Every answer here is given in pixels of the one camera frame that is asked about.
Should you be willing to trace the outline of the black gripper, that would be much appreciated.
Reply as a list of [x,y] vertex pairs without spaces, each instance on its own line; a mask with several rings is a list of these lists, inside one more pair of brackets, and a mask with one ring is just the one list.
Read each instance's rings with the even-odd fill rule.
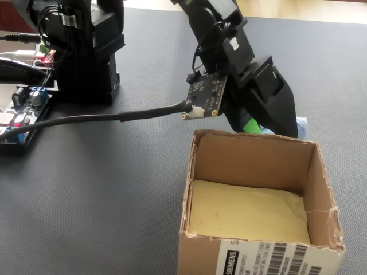
[[[244,30],[224,27],[222,66],[228,76],[222,98],[222,112],[236,133],[260,134],[260,125],[277,135],[298,136],[295,101],[290,86],[274,67],[272,56],[255,57]],[[237,93],[252,92],[253,117]]]

